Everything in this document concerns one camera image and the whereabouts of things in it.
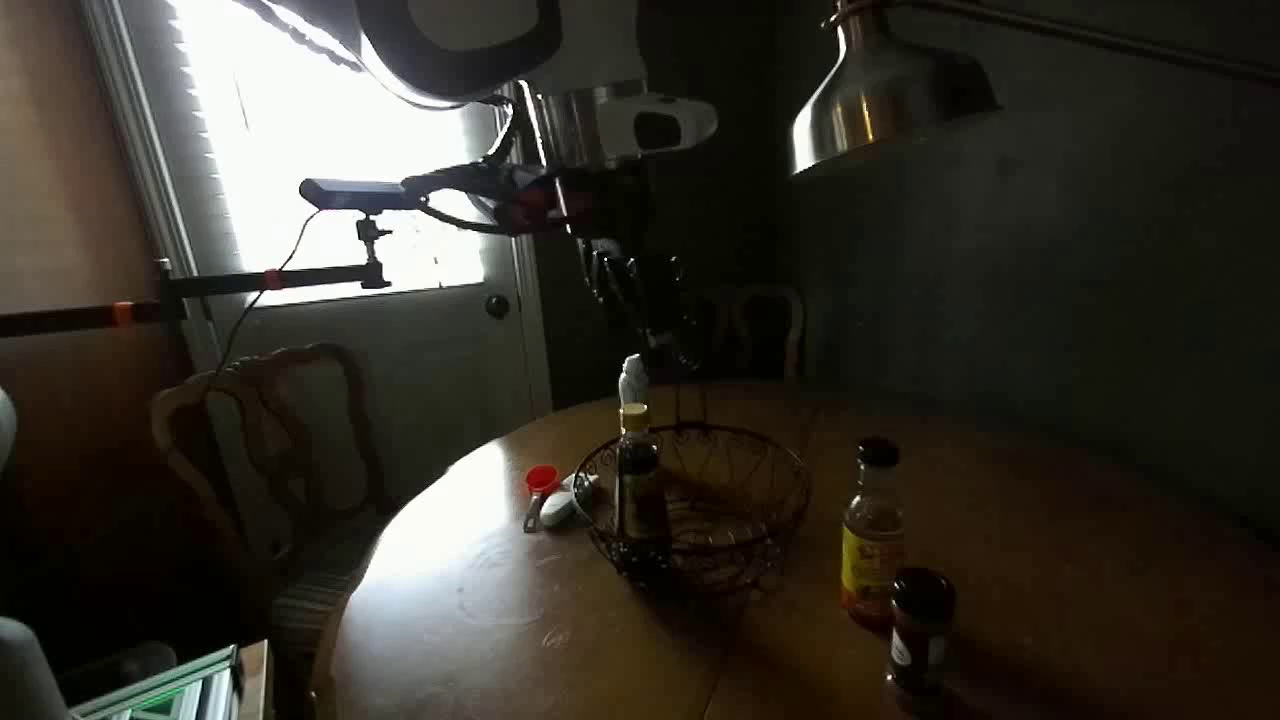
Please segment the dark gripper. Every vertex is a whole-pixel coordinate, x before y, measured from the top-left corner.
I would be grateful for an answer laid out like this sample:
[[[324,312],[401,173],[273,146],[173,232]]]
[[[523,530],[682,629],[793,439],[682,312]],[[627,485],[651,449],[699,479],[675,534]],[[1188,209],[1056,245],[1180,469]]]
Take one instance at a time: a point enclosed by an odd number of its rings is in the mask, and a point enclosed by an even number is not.
[[[593,286],[608,324],[639,335],[634,275],[622,257],[634,253],[651,222],[651,192],[639,169],[538,169],[514,185],[507,222],[520,232],[564,232],[574,242],[578,273]],[[682,263],[660,262],[660,332],[668,362],[696,355],[696,312],[682,290]]]

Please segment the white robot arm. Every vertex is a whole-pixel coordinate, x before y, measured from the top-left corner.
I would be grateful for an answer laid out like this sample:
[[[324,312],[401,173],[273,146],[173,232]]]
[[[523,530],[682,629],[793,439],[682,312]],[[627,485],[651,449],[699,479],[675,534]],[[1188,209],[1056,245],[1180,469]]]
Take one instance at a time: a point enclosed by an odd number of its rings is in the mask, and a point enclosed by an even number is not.
[[[409,175],[409,198],[482,198],[492,232],[569,238],[597,303],[675,362],[687,316],[678,263],[645,245],[648,162],[707,146],[718,115],[648,79],[639,0],[356,0],[356,27],[409,102],[511,110],[480,162]]]

